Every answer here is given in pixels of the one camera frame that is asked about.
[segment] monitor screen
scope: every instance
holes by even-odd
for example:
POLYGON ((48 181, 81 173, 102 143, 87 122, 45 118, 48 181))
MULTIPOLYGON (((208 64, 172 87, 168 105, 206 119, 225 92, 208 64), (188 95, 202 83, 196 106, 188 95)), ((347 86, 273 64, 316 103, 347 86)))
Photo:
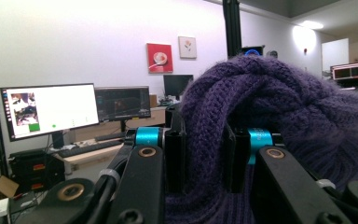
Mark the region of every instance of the monitor screen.
POLYGON ((4 87, 0 92, 10 141, 99 123, 92 83, 4 87))
POLYGON ((151 117, 149 87, 95 88, 95 98, 100 122, 151 117))
POLYGON ((179 101, 188 83, 193 81, 193 75, 164 75, 164 93, 166 96, 175 96, 179 101))
POLYGON ((263 56, 263 46, 244 47, 244 48, 241 49, 241 52, 244 55, 263 56))

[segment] desk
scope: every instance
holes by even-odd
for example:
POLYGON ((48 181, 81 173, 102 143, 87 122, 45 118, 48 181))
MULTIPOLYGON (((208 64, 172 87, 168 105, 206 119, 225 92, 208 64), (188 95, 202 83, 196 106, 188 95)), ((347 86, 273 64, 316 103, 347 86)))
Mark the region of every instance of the desk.
POLYGON ((123 144, 115 147, 107 147, 96 151, 86 152, 72 157, 63 158, 65 162, 65 174, 69 175, 73 171, 91 166, 104 161, 111 161, 123 144))
MULTIPOLYGON (((151 117, 148 119, 130 119, 127 121, 126 125, 129 128, 137 128, 143 126, 155 126, 161 125, 165 123, 165 108, 161 107, 153 107, 151 108, 151 117)), ((120 130, 120 122, 105 122, 100 123, 99 125, 90 126, 87 128, 81 128, 72 130, 68 133, 69 142, 80 142, 86 139, 92 139, 96 136, 101 136, 109 133, 119 133, 120 130)))
MULTIPOLYGON (((164 124, 165 108, 163 106, 151 108, 151 118, 130 119, 126 125, 128 128, 137 128, 164 124)), ((88 142, 88 144, 93 144, 95 143, 94 137, 96 136, 119 132, 121 132, 120 122, 106 122, 96 126, 73 130, 69 132, 69 140, 71 143, 88 142)), ((121 147, 122 145, 83 153, 73 157, 59 158, 64 161, 66 179, 83 177, 96 181, 99 178, 100 171, 109 165, 121 147)))

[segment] knit hat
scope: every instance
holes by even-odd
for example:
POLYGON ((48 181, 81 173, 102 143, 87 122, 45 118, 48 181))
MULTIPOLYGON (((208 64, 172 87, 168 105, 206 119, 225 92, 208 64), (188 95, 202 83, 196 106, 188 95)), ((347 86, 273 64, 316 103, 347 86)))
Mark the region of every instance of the knit hat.
POLYGON ((225 124, 273 125, 286 149, 342 189, 358 179, 358 92, 344 91, 275 58, 237 56, 217 63, 187 87, 188 180, 166 197, 166 223, 252 223, 254 167, 245 192, 228 193, 221 147, 225 124))

